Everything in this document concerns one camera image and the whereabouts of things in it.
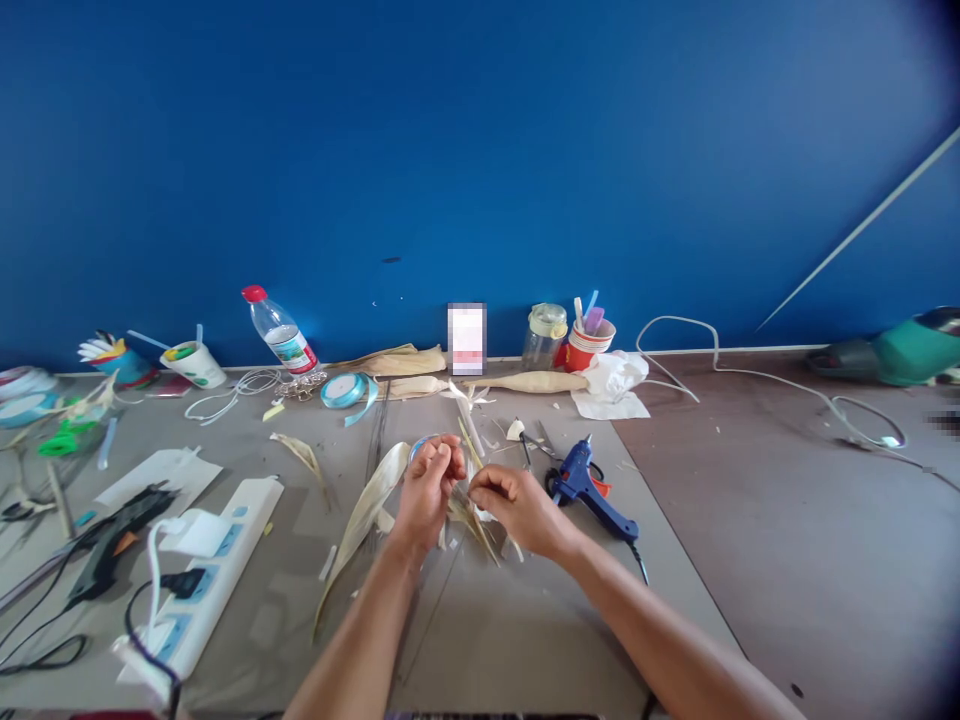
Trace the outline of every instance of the forearm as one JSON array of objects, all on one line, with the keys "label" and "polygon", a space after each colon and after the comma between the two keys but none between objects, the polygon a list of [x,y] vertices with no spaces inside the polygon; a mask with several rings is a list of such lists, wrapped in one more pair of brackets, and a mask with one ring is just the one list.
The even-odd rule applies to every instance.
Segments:
[{"label": "forearm", "polygon": [[422,551],[391,537],[284,720],[382,720]]},{"label": "forearm", "polygon": [[706,637],[586,536],[555,559],[673,717],[803,717],[746,659]]}]

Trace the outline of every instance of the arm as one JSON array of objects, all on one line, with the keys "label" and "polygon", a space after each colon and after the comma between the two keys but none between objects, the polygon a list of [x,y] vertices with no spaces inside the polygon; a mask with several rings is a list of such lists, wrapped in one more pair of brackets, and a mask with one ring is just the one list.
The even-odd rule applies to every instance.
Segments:
[{"label": "arm", "polygon": [[803,718],[753,665],[714,643],[589,539],[528,472],[488,465],[470,497],[586,593],[673,717]]},{"label": "arm", "polygon": [[404,475],[393,532],[284,720],[383,720],[420,567],[437,544],[453,485],[466,476],[459,443],[444,435],[417,452]]}]

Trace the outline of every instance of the red paper cup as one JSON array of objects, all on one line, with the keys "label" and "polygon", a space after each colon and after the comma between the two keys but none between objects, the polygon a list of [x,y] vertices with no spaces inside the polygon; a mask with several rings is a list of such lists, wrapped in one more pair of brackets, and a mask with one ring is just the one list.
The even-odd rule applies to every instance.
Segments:
[{"label": "red paper cup", "polygon": [[570,331],[570,337],[567,339],[567,357],[563,363],[563,369],[567,372],[576,372],[586,370],[590,367],[590,360],[594,355],[599,355],[610,349],[613,343],[613,336],[617,334],[617,328],[609,320],[600,323],[596,335],[587,335],[577,329],[574,324]]}]

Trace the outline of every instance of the gray tabletop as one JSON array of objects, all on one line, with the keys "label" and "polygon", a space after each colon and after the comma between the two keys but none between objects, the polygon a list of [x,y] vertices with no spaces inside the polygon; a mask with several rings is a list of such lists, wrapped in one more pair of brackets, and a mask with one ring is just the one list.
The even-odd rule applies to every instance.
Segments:
[{"label": "gray tabletop", "polygon": [[[88,387],[91,381],[79,381]],[[273,531],[262,537],[208,643],[186,681],[184,701],[193,710],[245,712],[284,707],[329,642],[358,589],[374,553],[361,548],[344,571],[324,612],[317,642],[310,629],[322,585],[318,575],[330,546],[339,544],[347,518],[363,486],[373,413],[351,428],[343,418],[351,411],[329,410],[313,400],[288,402],[268,423],[261,421],[272,395],[243,397],[216,423],[199,427],[183,417],[186,406],[201,397],[148,400],[127,407],[118,426],[110,466],[100,472],[89,461],[67,472],[67,496],[75,515],[126,472],[164,448],[201,445],[200,457],[224,471],[196,503],[219,513],[244,478],[276,474],[284,485],[272,516]],[[531,429],[541,420],[565,454],[587,433],[593,434],[597,462],[614,489],[610,501],[640,525],[640,552],[651,586],[674,608],[720,643],[737,649],[727,624],[670,528],[623,444],[608,422],[584,420],[569,395],[528,396],[494,390],[495,403],[478,406],[478,431],[500,448],[508,445],[500,426],[520,417]],[[384,452],[400,441],[414,442],[435,432],[458,432],[454,401],[439,396],[391,401],[383,437]],[[314,447],[334,489],[339,508],[328,511],[316,479],[282,445],[270,441],[281,432]],[[0,436],[3,445],[12,433]],[[488,456],[485,462],[521,466],[519,446]],[[550,465],[541,452],[532,454],[542,477]],[[12,501],[7,490],[14,457],[0,453],[0,504]],[[43,466],[31,458],[28,483],[40,487]],[[399,491],[388,501],[395,509]],[[566,509],[574,522],[605,545],[631,571],[638,569],[624,543],[600,528],[583,507]],[[550,562],[527,555],[520,563],[508,554],[497,568],[462,525],[448,528],[456,547],[434,551],[423,568],[419,591],[404,634],[390,699],[394,709],[432,711],[592,711],[611,718],[635,717],[647,689],[626,653],[590,607],[583,593]],[[16,585],[63,544],[57,518],[0,528],[0,594]],[[62,607],[84,559],[73,561],[50,597],[13,637],[13,641]],[[187,559],[161,554],[164,572],[183,569]],[[116,684],[119,661],[109,647],[123,634],[122,611],[133,588],[149,577],[143,548],[124,555],[117,584],[97,601],[85,603],[25,647],[35,655],[75,632],[91,636],[92,646],[74,665],[54,672],[33,672],[0,679],[0,705],[28,709],[134,709],[145,706],[136,687]],[[30,607],[46,584],[0,616],[0,632]],[[142,621],[147,602],[138,608]],[[0,655],[5,655],[4,647]]]}]

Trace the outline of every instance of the hand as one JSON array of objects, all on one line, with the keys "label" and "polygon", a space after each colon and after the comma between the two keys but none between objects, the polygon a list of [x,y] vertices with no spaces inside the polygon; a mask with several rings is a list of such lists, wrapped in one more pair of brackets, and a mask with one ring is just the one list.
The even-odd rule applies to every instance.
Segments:
[{"label": "hand", "polygon": [[487,465],[470,481],[469,495],[530,552],[557,560],[579,543],[580,531],[525,470]]},{"label": "hand", "polygon": [[429,552],[440,537],[453,486],[466,476],[460,438],[441,435],[427,440],[403,476],[400,512],[390,536]]}]

